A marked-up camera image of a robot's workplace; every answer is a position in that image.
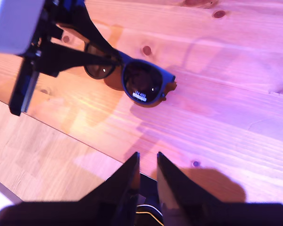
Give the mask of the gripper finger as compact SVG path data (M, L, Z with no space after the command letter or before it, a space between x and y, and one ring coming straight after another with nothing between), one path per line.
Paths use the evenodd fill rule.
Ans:
M106 41L91 21L83 0L61 0L58 5L55 21L62 28L68 29L85 43L91 44L117 59L120 58L118 50Z
M166 226L207 226L206 207L222 202L157 154L158 196Z
M135 152L105 182L80 200L90 226L133 226L140 190L140 154Z

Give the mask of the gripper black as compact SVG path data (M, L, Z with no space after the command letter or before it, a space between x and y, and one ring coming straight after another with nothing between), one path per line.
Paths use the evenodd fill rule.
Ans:
M27 112L40 73L57 77L59 72L73 67L119 65L116 60L50 42L52 37L60 39L62 33L55 23L39 22L28 49L19 54L22 62L8 104L13 115Z

